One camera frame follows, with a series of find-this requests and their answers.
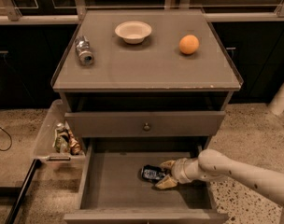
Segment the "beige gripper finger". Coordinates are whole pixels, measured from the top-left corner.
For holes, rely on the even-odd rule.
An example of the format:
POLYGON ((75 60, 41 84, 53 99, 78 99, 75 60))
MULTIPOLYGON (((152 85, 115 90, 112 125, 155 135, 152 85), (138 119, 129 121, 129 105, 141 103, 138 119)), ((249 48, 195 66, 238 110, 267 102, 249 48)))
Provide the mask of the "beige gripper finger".
POLYGON ((155 187, 157 189, 171 189, 178 185, 178 181, 171 175, 166 175, 162 180, 160 180, 155 187))
POLYGON ((160 168, 163 170, 171 170, 175 162, 175 160, 164 161, 160 164, 160 168))

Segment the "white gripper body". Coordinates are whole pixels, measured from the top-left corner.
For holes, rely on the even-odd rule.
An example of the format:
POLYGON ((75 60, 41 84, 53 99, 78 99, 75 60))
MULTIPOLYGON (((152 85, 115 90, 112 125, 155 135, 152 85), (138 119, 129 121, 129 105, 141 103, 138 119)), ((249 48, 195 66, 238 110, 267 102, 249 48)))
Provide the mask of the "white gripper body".
POLYGON ((175 161, 171 168, 171 175, 180 184, 191 183, 192 179, 187 176, 186 170, 192 164, 192 159, 182 158, 175 161))

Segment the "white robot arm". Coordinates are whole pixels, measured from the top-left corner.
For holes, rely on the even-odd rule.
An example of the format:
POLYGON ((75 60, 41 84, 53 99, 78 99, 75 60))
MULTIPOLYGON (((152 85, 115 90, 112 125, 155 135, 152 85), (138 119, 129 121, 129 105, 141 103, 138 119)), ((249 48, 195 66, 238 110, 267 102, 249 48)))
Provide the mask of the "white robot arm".
POLYGON ((197 158, 165 161, 160 167, 169 174, 159 181, 157 189, 171 189, 193 180, 213 181, 229 176, 268 200, 283 207, 279 224, 284 224, 284 174, 229 159, 214 149, 205 149, 197 158))

